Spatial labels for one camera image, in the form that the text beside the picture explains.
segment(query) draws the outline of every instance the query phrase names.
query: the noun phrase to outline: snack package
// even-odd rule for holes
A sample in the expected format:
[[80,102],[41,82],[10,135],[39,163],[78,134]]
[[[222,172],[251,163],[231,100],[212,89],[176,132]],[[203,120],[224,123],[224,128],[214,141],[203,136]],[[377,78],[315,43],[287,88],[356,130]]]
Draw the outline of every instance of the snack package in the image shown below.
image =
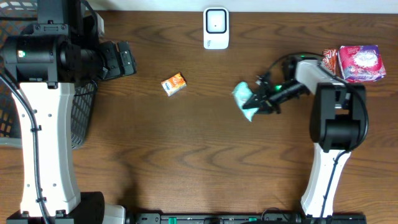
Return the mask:
[[338,62],[348,82],[375,82],[386,75],[377,45],[341,46]]
[[336,75],[337,49],[325,49],[322,54],[325,56],[322,59],[325,67]]
[[171,96],[187,86],[187,83],[179,72],[168,80],[162,81],[161,84],[163,89],[166,91],[167,96]]

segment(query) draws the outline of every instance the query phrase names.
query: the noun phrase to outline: white wall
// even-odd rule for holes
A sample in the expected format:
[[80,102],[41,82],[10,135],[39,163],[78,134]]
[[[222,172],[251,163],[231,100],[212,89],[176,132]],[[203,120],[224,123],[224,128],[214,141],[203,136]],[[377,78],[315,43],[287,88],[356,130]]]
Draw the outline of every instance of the white wall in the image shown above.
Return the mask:
[[398,0],[88,0],[96,10],[398,13]]

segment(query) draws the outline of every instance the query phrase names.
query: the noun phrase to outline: orange packet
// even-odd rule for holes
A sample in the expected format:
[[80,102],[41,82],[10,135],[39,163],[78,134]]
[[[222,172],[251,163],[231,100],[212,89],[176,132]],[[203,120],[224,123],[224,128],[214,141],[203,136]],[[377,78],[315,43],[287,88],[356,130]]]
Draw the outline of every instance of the orange packet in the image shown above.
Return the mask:
[[162,81],[161,84],[163,86],[164,91],[166,91],[167,96],[171,96],[177,91],[187,86],[187,83],[185,82],[180,72],[178,72],[176,75],[169,78],[168,80]]
[[322,54],[325,56],[322,59],[325,67],[336,75],[337,49],[325,49]]

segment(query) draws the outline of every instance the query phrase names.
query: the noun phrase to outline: green light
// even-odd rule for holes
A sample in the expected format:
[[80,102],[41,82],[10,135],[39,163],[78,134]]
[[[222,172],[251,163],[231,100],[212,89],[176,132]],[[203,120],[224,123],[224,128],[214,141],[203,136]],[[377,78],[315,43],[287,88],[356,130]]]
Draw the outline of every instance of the green light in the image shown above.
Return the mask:
[[18,57],[25,57],[25,52],[23,50],[18,50]]

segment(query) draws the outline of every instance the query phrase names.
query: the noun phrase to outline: table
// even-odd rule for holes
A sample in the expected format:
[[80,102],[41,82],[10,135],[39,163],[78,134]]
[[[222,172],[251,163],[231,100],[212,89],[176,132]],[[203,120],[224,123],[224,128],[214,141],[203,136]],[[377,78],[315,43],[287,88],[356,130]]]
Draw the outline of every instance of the table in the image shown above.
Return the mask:
[[[82,192],[135,212],[261,213],[299,208],[310,176],[312,96],[247,121],[231,92],[254,90],[275,59],[297,51],[377,44],[387,76],[367,83],[370,130],[340,179],[336,212],[398,222],[398,17],[377,14],[230,14],[226,50],[203,48],[200,12],[100,12],[106,38],[128,40],[138,73],[99,84],[85,145],[73,153]],[[182,72],[167,97],[160,82]],[[274,69],[275,82],[282,81]],[[19,209],[22,151],[0,148],[0,220]]]

